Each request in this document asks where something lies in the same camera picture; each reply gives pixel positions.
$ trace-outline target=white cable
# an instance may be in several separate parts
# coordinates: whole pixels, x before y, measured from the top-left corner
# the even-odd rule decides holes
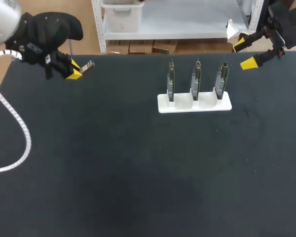
[[[22,60],[22,55],[17,51],[13,51],[13,50],[0,51],[0,57],[3,57],[5,55],[12,55],[12,57],[17,58],[19,60]],[[15,162],[15,163],[13,163],[13,164],[11,164],[9,166],[0,168],[0,172],[5,172],[5,171],[16,168],[21,163],[23,163],[23,161],[25,161],[25,159],[28,157],[28,155],[30,153],[31,146],[32,146],[32,141],[31,141],[30,132],[29,132],[27,126],[25,125],[23,119],[14,110],[14,108],[9,104],[9,102],[6,101],[6,99],[1,95],[1,93],[0,93],[0,101],[10,111],[10,113],[13,115],[13,117],[20,124],[20,126],[21,126],[21,128],[22,128],[22,130],[24,132],[24,136],[25,136],[25,140],[26,140],[26,148],[25,148],[25,151],[24,151],[23,155],[21,156],[21,158],[17,162]]]

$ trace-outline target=white storage bin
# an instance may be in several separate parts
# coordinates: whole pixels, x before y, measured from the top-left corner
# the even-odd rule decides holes
[[[142,23],[144,2],[138,0],[103,0],[111,32],[136,32]]]

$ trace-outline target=wooden floor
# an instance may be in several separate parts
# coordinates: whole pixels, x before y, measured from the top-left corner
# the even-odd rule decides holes
[[[99,42],[94,22],[91,0],[18,0],[22,6],[23,12],[29,12],[32,15],[47,12],[60,11],[76,16],[82,23],[84,38],[82,41],[73,41],[74,54],[100,54]],[[261,40],[247,51],[265,51],[271,48],[267,40]],[[60,50],[69,53],[69,45],[66,43]],[[180,42],[177,53],[211,53],[211,52],[230,52],[231,44],[223,40],[184,40]],[[6,69],[10,63],[9,58],[0,59],[0,83],[4,77]]]

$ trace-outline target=white stand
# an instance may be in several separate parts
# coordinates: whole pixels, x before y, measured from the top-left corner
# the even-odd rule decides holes
[[[228,111],[232,109],[228,93],[224,92],[222,100],[218,100],[215,88],[212,92],[199,93],[198,101],[193,101],[191,90],[190,93],[174,94],[174,102],[169,102],[168,94],[158,95],[158,107],[162,114]]]

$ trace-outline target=black tabletop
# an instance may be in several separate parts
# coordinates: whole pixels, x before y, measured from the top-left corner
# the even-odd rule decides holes
[[[188,92],[223,56],[77,56],[96,63],[78,81],[12,63],[0,89],[33,148],[0,174],[0,237],[296,237],[296,52],[250,71],[226,54],[230,112],[158,112],[171,58]],[[0,104],[0,167],[24,148]]]

